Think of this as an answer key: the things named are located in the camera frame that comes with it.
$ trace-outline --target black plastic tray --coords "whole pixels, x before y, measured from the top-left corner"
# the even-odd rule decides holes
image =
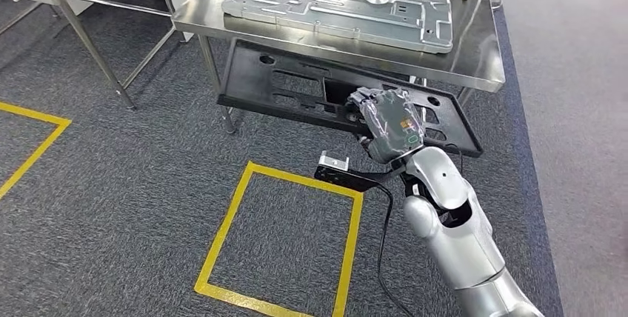
[[[408,91],[427,110],[426,145],[478,157],[483,150],[451,93],[389,76],[233,39],[218,103],[318,126],[369,135],[346,100],[358,87]]]

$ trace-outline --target yellow tape square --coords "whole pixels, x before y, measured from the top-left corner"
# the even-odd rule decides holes
[[[244,296],[242,294],[224,289],[222,287],[209,284],[209,278],[218,259],[218,254],[222,248],[233,218],[236,216],[238,207],[244,195],[244,191],[249,184],[249,180],[254,173],[270,176],[273,178],[279,178],[294,182],[296,184],[305,185],[308,187],[314,187],[316,189],[325,190],[331,193],[337,193],[339,195],[348,196],[353,199],[353,206],[351,209],[351,219],[349,221],[349,233],[347,234],[347,243],[344,246],[344,256],[342,259],[342,266],[340,270],[340,280],[338,281],[338,289],[336,290],[335,303],[332,316],[340,317],[344,314],[344,307],[347,303],[347,296],[349,293],[349,282],[351,280],[351,269],[353,268],[353,254],[355,253],[355,243],[358,239],[358,227],[360,225],[360,214],[362,211],[363,194],[347,189],[346,187],[329,184],[324,181],[319,181],[314,178],[307,178],[291,173],[286,173],[271,167],[263,167],[249,161],[240,182],[238,183],[233,199],[227,210],[227,214],[216,233],[216,237],[212,242],[210,251],[207,253],[207,258],[201,268],[201,273],[196,279],[194,290],[205,296],[216,298],[218,300],[234,304],[239,307],[245,307],[257,312],[269,315],[269,316],[309,316],[305,313],[288,310],[287,308],[271,304],[266,301],[258,300],[257,298]]]
[[[61,117],[48,115],[46,113],[41,113],[33,110],[28,110],[27,108],[15,106],[13,104],[5,104],[4,102],[0,102],[0,110],[13,113],[19,116],[26,116],[32,119],[37,119],[39,121],[50,122],[52,124],[56,124],[57,128],[35,149],[33,154],[31,154],[26,161],[20,165],[20,167],[9,177],[9,179],[0,186],[0,199],[4,197],[13,185],[26,173],[26,171],[35,164],[35,161],[39,159],[39,157],[48,149],[48,147],[63,133],[63,131],[67,128],[67,126],[72,123],[69,119],[63,119]]]

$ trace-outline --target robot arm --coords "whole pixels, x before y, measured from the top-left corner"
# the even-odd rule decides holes
[[[421,119],[403,90],[360,88],[350,96],[373,133],[371,158],[404,168],[404,215],[468,316],[542,316],[506,269],[475,191],[450,157],[423,146]]]
[[[425,241],[465,314],[542,316],[508,272],[475,191],[450,157],[423,148],[409,158],[406,173],[431,196],[408,196],[406,220]]]

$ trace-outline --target wire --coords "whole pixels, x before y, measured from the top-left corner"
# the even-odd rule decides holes
[[[388,196],[388,209],[386,211],[386,218],[384,218],[384,229],[381,232],[381,240],[379,242],[379,254],[377,257],[377,279],[379,280],[379,286],[384,291],[386,296],[390,298],[400,310],[404,311],[406,316],[414,317],[414,315],[388,290],[386,284],[384,283],[384,279],[381,277],[381,257],[384,254],[384,242],[386,241],[386,232],[388,231],[388,221],[390,220],[390,213],[393,211],[393,195],[390,191],[384,187],[384,185],[379,184],[377,188]]]

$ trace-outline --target metal panel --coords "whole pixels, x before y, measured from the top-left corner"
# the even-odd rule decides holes
[[[450,0],[225,0],[236,17],[428,53],[452,49]]]

